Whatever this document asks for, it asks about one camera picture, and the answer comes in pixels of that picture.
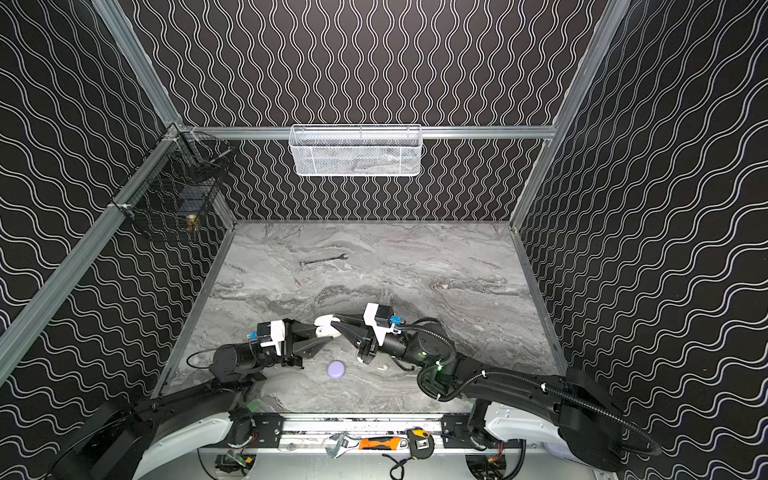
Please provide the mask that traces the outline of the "cream earbud charging case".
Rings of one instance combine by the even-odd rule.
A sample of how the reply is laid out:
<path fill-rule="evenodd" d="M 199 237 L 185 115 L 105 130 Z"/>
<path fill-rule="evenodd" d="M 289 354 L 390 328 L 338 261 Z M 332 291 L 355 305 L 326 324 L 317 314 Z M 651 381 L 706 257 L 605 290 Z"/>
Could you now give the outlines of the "cream earbud charging case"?
<path fill-rule="evenodd" d="M 337 330 L 336 325 L 340 322 L 340 319 L 334 315 L 322 315 L 314 320 L 315 335 L 318 338 L 338 338 L 341 333 Z"/>

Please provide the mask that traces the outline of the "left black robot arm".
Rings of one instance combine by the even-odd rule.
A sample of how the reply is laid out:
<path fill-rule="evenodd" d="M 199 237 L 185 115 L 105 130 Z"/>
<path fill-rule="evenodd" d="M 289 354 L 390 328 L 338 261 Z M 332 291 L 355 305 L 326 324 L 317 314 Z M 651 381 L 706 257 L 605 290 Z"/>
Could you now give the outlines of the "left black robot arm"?
<path fill-rule="evenodd" d="M 273 366 L 301 367 L 333 340 L 314 325 L 294 320 L 266 322 L 244 343 L 224 344 L 204 369 L 212 378 L 177 391 L 137 401 L 102 404 L 48 467 L 48 479 L 134 479 L 154 468 L 148 453 L 163 439 L 213 420 L 242 417 L 263 371 Z"/>

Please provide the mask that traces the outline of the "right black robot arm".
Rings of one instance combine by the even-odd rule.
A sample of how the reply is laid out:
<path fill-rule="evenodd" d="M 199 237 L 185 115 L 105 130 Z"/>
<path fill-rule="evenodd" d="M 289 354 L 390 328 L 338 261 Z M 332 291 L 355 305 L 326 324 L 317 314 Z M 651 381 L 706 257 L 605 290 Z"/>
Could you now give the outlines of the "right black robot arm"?
<path fill-rule="evenodd" d="M 608 390 L 581 370 L 537 375 L 481 362 L 459 352 L 444 325 L 432 317 L 407 322 L 394 315 L 370 320 L 333 315 L 329 325 L 357 348 L 363 363 L 383 353 L 412 366 L 419 390 L 435 401 L 467 397 L 483 412 L 496 403 L 546 421 L 589 466 L 617 471 L 626 454 L 661 452 L 651 434 L 625 416 Z"/>

